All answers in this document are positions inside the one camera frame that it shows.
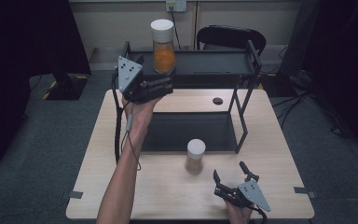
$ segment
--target plastic jar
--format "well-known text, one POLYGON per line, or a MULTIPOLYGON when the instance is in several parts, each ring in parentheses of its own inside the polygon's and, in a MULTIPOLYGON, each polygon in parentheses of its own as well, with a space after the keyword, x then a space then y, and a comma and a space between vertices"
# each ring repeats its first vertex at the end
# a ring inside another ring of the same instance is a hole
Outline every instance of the plastic jar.
POLYGON ((199 139, 193 139, 187 144, 187 156, 185 168, 188 173, 197 175, 203 169, 203 155, 205 153, 205 143, 199 139))
POLYGON ((168 73, 175 66, 173 22, 156 20, 150 26, 153 35, 154 68, 158 73, 168 73))

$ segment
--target white wall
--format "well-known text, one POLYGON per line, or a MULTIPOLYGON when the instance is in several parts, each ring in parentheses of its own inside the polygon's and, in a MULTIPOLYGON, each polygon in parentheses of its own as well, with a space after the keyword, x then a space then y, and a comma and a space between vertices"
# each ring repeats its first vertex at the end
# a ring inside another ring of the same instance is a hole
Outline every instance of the white wall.
MULTIPOLYGON (((86 48, 150 47, 150 22, 171 19, 160 2, 71 2, 86 48)), ((299 1, 187 2, 187 12, 175 13, 182 46, 193 46, 196 30, 211 24, 240 26, 262 33, 268 45, 288 44, 299 1)))

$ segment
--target chair backrest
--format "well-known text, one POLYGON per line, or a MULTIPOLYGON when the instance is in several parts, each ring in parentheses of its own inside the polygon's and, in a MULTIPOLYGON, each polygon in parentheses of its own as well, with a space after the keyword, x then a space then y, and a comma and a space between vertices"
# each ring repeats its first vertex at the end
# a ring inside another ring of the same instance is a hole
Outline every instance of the chair backrest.
POLYGON ((204 44, 203 49, 207 49, 210 45, 246 49, 248 40, 252 40, 260 56, 266 46, 266 38, 256 30, 210 25, 200 29, 197 33, 197 49, 200 49, 200 43, 204 44))

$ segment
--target white lid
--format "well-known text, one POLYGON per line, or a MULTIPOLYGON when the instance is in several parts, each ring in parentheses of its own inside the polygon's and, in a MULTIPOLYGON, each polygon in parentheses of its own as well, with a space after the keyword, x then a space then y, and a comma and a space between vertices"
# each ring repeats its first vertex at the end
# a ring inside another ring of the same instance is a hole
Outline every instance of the white lid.
POLYGON ((199 139, 193 139, 187 144, 187 155, 194 160, 202 158, 205 152, 205 143, 199 139))
POLYGON ((156 20, 150 24, 153 40, 159 43, 167 43, 173 39, 173 22, 169 20, 156 20))

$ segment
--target electrical outlet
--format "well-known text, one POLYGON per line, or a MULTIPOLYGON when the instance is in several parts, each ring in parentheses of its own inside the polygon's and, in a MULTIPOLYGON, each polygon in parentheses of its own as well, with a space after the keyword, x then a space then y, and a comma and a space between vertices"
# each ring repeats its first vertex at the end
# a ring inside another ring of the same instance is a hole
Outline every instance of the electrical outlet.
POLYGON ((186 0, 176 0, 176 10, 177 12, 185 12, 187 10, 186 0))
POLYGON ((165 2, 165 10, 174 12, 186 12, 187 10, 187 2, 186 0, 170 0, 165 2))
POLYGON ((172 11, 176 11, 176 0, 165 2, 165 10, 171 11, 170 7, 172 8, 172 11))

